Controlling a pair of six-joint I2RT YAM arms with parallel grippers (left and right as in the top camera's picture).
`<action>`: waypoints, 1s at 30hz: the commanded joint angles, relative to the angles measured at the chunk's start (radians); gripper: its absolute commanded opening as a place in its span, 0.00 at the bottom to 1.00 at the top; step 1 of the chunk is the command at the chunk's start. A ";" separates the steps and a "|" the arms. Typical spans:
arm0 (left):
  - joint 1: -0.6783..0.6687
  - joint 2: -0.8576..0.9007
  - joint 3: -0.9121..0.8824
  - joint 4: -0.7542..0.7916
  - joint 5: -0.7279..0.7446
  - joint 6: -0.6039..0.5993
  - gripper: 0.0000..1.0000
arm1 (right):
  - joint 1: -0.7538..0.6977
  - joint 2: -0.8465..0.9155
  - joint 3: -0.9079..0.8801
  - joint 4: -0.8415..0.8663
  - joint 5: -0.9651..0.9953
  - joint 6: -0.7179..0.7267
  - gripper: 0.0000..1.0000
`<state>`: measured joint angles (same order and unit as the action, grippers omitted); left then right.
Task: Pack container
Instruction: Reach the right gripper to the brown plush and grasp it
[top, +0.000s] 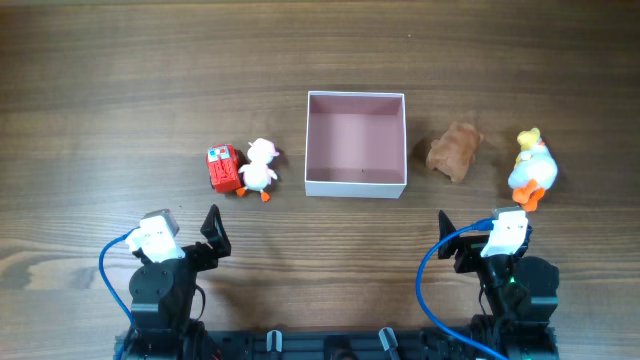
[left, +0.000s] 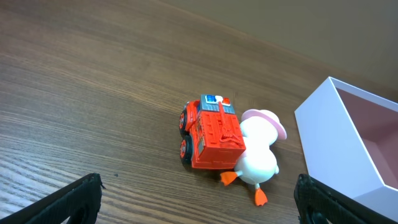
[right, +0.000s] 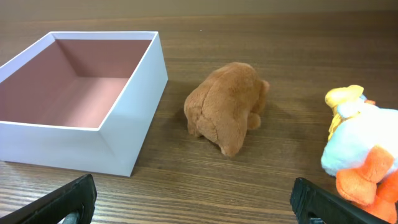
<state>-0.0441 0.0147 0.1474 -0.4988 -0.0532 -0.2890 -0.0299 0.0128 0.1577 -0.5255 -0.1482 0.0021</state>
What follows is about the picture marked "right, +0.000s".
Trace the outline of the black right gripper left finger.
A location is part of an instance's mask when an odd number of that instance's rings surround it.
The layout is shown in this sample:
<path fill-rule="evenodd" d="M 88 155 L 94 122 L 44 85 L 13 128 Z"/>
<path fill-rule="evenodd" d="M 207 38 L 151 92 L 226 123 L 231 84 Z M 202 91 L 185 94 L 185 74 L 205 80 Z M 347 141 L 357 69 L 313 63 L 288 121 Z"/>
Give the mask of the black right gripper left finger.
<path fill-rule="evenodd" d="M 90 224 L 97 191 L 93 176 L 83 175 L 1 218 L 3 224 Z"/>

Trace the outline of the white orange plush duck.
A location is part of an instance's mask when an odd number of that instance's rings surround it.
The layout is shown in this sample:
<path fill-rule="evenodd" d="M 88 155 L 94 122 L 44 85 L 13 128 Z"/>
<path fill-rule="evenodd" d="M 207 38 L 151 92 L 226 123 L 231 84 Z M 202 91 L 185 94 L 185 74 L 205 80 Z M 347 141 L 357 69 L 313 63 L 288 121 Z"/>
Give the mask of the white orange plush duck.
<path fill-rule="evenodd" d="M 359 85 L 325 95 L 332 109 L 321 165 L 346 200 L 386 222 L 397 221 L 397 110 L 380 108 Z"/>

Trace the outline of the brown plush bear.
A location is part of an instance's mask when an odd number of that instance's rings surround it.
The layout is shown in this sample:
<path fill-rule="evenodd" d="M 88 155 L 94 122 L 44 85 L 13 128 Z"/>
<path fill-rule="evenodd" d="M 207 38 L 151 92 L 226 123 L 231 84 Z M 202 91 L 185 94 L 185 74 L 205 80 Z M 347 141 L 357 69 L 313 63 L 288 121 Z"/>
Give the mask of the brown plush bear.
<path fill-rule="evenodd" d="M 232 62 L 214 70 L 186 98 L 188 132 L 235 156 L 248 130 L 261 126 L 270 84 L 247 63 Z"/>

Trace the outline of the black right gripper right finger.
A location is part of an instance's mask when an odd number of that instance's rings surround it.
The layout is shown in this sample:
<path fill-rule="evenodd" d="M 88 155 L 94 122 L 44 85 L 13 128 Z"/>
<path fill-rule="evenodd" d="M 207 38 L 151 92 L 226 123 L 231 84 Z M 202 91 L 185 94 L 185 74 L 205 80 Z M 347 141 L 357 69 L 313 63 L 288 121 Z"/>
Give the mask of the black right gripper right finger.
<path fill-rule="evenodd" d="M 389 224 L 301 177 L 290 204 L 298 224 Z"/>

